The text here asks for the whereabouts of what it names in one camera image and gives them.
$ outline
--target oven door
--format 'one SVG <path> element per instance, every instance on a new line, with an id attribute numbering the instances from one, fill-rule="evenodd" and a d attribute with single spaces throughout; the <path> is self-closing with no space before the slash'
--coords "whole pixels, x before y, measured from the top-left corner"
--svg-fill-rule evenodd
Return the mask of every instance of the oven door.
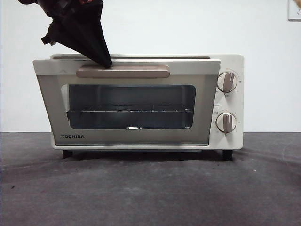
<path id="1" fill-rule="evenodd" d="M 38 80 L 56 146 L 209 144 L 219 60 L 47 63 L 56 70 Z"/>

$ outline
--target timer knob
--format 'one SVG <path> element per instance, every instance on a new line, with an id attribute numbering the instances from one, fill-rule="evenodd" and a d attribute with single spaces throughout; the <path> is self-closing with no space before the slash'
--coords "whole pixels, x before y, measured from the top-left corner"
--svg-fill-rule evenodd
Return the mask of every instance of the timer knob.
<path id="1" fill-rule="evenodd" d="M 234 73 L 222 73 L 217 80 L 217 87 L 224 93 L 229 93 L 236 88 L 237 79 Z"/>
<path id="2" fill-rule="evenodd" d="M 230 113 L 220 114 L 216 119 L 216 126 L 221 132 L 230 133 L 236 127 L 236 119 Z"/>

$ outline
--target hand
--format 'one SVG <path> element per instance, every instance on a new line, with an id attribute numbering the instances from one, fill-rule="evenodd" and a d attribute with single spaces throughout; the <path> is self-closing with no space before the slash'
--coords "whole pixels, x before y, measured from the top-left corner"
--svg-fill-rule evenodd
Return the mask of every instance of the hand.
<path id="1" fill-rule="evenodd" d="M 301 8 L 301 0 L 295 0 L 295 2 L 296 2 L 297 5 Z"/>

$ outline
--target toshiba logo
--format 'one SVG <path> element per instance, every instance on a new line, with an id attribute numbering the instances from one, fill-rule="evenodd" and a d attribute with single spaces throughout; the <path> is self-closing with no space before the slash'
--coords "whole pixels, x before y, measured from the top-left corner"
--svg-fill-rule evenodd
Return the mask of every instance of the toshiba logo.
<path id="1" fill-rule="evenodd" d="M 85 138 L 84 135 L 61 135 L 62 138 L 71 139 L 71 138 Z"/>

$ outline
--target wall outlet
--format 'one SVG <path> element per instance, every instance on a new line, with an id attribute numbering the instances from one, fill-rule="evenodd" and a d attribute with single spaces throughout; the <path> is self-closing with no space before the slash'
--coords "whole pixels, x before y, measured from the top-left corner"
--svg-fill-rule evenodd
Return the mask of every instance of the wall outlet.
<path id="1" fill-rule="evenodd" d="M 301 21 L 301 8 L 298 7 L 294 0 L 288 0 L 288 20 L 289 21 Z"/>

